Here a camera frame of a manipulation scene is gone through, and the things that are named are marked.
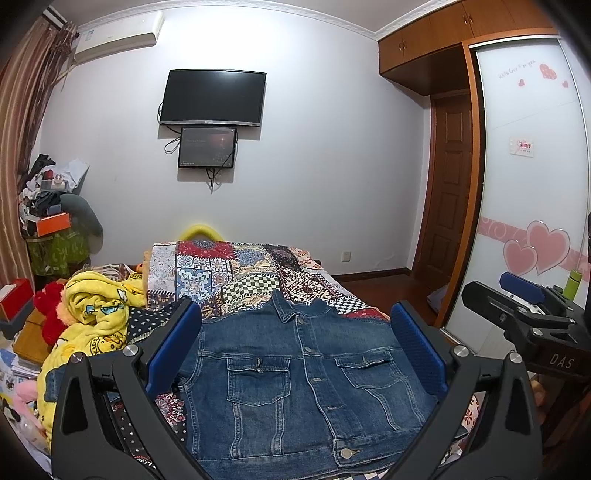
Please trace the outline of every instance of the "small monitor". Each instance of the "small monitor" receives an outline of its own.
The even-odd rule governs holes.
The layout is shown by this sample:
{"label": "small monitor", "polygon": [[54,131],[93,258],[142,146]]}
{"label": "small monitor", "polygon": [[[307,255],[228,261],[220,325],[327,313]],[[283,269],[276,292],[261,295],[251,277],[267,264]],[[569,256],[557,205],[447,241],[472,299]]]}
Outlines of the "small monitor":
{"label": "small monitor", "polygon": [[233,168],[235,148],[235,128],[183,127],[178,167]]}

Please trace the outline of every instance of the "wooden door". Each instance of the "wooden door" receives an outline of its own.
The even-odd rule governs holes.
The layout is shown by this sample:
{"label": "wooden door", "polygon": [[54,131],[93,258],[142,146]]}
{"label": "wooden door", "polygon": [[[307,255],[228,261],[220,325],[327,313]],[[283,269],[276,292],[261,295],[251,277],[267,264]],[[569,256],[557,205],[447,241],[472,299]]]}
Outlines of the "wooden door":
{"label": "wooden door", "polygon": [[464,0],[462,5],[475,37],[516,29],[503,0]]}
{"label": "wooden door", "polygon": [[410,61],[436,50],[429,17],[423,17],[401,30],[404,61]]}
{"label": "wooden door", "polygon": [[472,163],[470,95],[435,99],[433,114],[428,198],[413,276],[435,290],[452,276],[466,219]]}
{"label": "wooden door", "polygon": [[532,0],[503,0],[517,28],[552,28],[552,22]]}
{"label": "wooden door", "polygon": [[461,3],[442,8],[430,16],[436,49],[473,38],[468,15]]}
{"label": "wooden door", "polygon": [[402,32],[398,30],[378,43],[379,72],[384,73],[404,63]]}

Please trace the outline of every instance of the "cardboard box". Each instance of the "cardboard box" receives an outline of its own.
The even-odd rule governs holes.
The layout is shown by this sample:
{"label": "cardboard box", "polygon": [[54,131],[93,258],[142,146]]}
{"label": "cardboard box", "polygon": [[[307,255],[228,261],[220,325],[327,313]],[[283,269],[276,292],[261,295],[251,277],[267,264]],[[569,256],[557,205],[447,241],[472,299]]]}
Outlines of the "cardboard box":
{"label": "cardboard box", "polygon": [[27,278],[17,278],[12,285],[12,290],[0,300],[0,322],[9,323],[33,297],[31,283]]}
{"label": "cardboard box", "polygon": [[19,357],[39,365],[42,365],[51,353],[51,347],[45,343],[41,334],[44,322],[45,316],[34,309],[12,346],[12,351]]}
{"label": "cardboard box", "polygon": [[37,221],[37,235],[49,235],[50,233],[65,230],[71,226],[70,214],[66,212],[58,213],[57,215],[45,217]]}

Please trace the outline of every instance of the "jacket button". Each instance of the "jacket button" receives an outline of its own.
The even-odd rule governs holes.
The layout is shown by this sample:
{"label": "jacket button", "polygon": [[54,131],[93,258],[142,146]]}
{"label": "jacket button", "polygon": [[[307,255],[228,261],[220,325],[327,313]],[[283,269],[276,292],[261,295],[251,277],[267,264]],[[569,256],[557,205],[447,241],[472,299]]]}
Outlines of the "jacket button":
{"label": "jacket button", "polygon": [[345,460],[349,460],[349,459],[350,459],[350,458],[353,456],[353,452],[352,452],[350,449],[348,449],[348,448],[343,448],[343,449],[340,451],[340,455],[341,455],[341,457],[343,457]]}

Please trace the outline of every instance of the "tv screen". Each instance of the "tv screen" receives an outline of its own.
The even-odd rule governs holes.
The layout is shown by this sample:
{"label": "tv screen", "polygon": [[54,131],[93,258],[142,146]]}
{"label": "tv screen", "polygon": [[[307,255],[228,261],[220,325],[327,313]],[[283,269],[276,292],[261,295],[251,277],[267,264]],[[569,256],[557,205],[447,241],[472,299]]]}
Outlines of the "tv screen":
{"label": "tv screen", "polygon": [[160,124],[260,126],[266,77],[241,70],[170,70]]}
{"label": "tv screen", "polygon": [[236,128],[182,127],[179,168],[232,168]]}

